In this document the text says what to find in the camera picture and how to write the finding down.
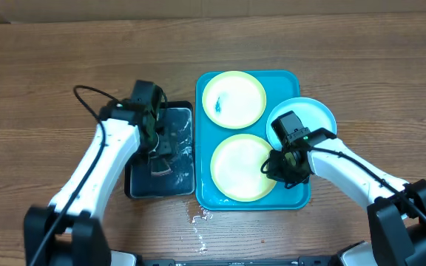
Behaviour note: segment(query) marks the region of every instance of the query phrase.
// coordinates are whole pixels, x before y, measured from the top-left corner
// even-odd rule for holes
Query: wood grain surface
[[[0,265],[24,265],[26,210],[49,202],[91,141],[75,84],[123,98],[144,79],[195,104],[196,80],[230,69],[293,72],[357,154],[426,179],[426,13],[0,25]],[[312,186],[300,211],[193,222],[205,211],[194,195],[130,200],[119,183],[104,230],[113,249],[173,259],[331,254],[369,238],[363,210],[325,180]]]

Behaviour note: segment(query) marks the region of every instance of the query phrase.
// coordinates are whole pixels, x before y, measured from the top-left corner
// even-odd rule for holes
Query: teal plastic tray
[[[210,162],[216,147],[234,134],[253,134],[267,141],[266,122],[272,109],[284,100],[299,97],[297,77],[286,70],[245,71],[253,75],[266,90],[267,104],[263,116],[244,129],[225,129],[213,123],[203,110],[202,94],[206,84],[222,72],[207,72],[197,81],[195,95],[195,176],[198,202],[212,211],[297,210],[304,207],[311,196],[310,183],[285,189],[277,183],[267,196],[253,202],[238,202],[221,193],[213,183]]]

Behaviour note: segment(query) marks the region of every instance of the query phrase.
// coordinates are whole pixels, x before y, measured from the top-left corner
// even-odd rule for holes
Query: light blue plate
[[[272,110],[269,118],[267,119],[267,141],[271,144],[272,148],[280,151],[282,144],[280,144],[271,123],[280,115],[286,112],[294,111],[297,117],[302,121],[304,127],[308,127],[311,132],[325,128],[334,134],[337,133],[337,122],[334,119],[330,109],[318,100],[298,97],[284,100]]]
[[[235,134],[253,134],[267,140],[267,119],[274,107],[284,100],[300,96],[299,82],[294,74],[285,70],[245,71],[253,75],[263,86],[267,94],[267,104],[263,116],[253,125],[244,129],[225,129],[213,123],[203,111],[202,94],[206,84],[221,72],[207,72],[197,81],[195,95],[195,193],[198,202],[213,211],[263,211],[297,210],[310,200],[310,183],[299,184],[285,189],[283,183],[277,183],[271,193],[253,202],[238,202],[221,193],[213,183],[210,162],[216,147],[226,138]]]

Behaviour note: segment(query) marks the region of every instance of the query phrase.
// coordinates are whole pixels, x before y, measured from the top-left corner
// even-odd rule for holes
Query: white plate
[[[280,151],[282,144],[277,138],[271,123],[280,115],[286,112],[294,111],[297,117],[302,121],[304,127],[308,127],[310,131],[315,131],[320,128],[325,128],[334,134],[337,133],[337,122],[334,119],[330,109],[318,100],[298,97],[284,100],[272,110],[267,119],[266,134],[267,140],[272,148]]]
[[[242,129],[255,123],[266,109],[266,91],[252,75],[223,72],[206,84],[203,110],[214,123],[227,129]]]
[[[274,188],[260,171],[272,147],[251,134],[236,134],[225,139],[214,150],[210,171],[217,188],[227,197],[251,202],[263,198]]]

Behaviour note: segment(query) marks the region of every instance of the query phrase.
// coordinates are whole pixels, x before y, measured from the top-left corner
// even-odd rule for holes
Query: black cable
[[[52,226],[50,226],[49,230],[46,232],[44,238],[42,239],[41,244],[38,246],[37,251],[34,254],[33,259],[31,260],[29,266],[34,266],[36,265],[36,262],[39,258],[39,256],[41,255],[44,247],[47,245],[49,239],[53,236],[53,234],[55,233],[55,230],[58,226],[58,224],[60,224],[62,218],[64,217],[65,214],[67,214],[68,209],[70,208],[71,204],[75,201],[76,197],[78,196],[78,193],[80,193],[81,189],[83,188],[83,185],[85,184],[85,182],[88,180],[88,177],[91,175],[91,173],[93,172],[93,169],[96,166],[96,163],[100,160],[101,157],[101,153],[103,152],[104,146],[106,144],[106,130],[104,129],[103,123],[101,122],[99,116],[95,113],[95,111],[93,111],[93,109],[91,109],[91,107],[89,107],[89,105],[80,97],[80,95],[77,92],[77,89],[88,89],[90,91],[93,92],[97,92],[100,93],[112,100],[116,100],[117,102],[120,102],[118,99],[116,99],[115,97],[107,94],[106,92],[102,92],[99,89],[95,89],[89,86],[83,86],[83,85],[77,85],[73,87],[73,94],[75,95],[75,97],[77,97],[78,101],[88,110],[88,112],[96,119],[96,122],[100,125],[101,127],[101,131],[102,131],[102,138],[101,138],[101,145],[100,145],[100,149],[98,150],[98,153],[96,154],[95,159],[93,160],[92,164],[89,166],[87,172],[85,173],[85,175],[83,176],[83,178],[81,179],[80,183],[78,184],[78,186],[75,188],[75,190],[73,191],[72,195],[70,196],[70,198],[67,201],[67,204],[64,206],[64,208],[62,209],[62,211],[60,212],[60,214],[58,215],[58,217],[55,219],[54,223],[52,224]]]
[[[263,165],[260,167],[260,172],[263,174],[268,174],[270,173],[272,170],[267,168],[267,171],[264,170],[264,168],[269,164],[269,162],[271,161],[270,157],[267,157],[266,161],[263,163]]]
[[[388,189],[389,191],[391,191],[395,195],[397,195],[400,198],[400,200],[403,201],[403,203],[405,203],[413,211],[415,211],[419,215],[420,219],[422,219],[422,221],[426,224],[426,215],[422,211],[420,211],[420,209],[417,206],[415,206],[415,204],[413,204],[413,202],[411,202],[402,192],[396,190],[392,185],[389,185],[387,182],[385,182],[384,179],[378,177],[377,174],[373,173],[368,167],[363,165],[360,161],[352,158],[349,155],[342,153],[341,151],[333,151],[333,150],[329,150],[329,149],[321,149],[321,148],[314,148],[314,147],[311,147],[309,149],[309,151],[321,151],[321,152],[333,154],[333,155],[336,155],[338,157],[343,157],[346,160],[349,160],[350,162],[359,166],[363,171],[368,173],[372,178],[374,178],[382,186],[384,186],[386,189]]]

